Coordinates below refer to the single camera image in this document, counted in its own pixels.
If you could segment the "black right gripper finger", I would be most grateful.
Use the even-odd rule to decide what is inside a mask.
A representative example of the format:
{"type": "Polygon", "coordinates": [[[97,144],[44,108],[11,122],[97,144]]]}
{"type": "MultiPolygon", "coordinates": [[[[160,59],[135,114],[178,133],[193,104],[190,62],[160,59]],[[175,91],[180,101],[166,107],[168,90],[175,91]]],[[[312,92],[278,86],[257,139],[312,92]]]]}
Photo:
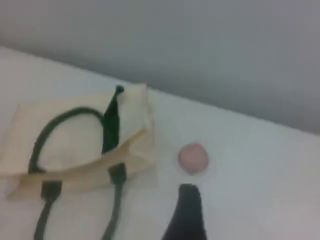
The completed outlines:
{"type": "Polygon", "coordinates": [[[201,193],[196,185],[184,183],[179,186],[175,210],[162,239],[207,239],[201,193]]]}

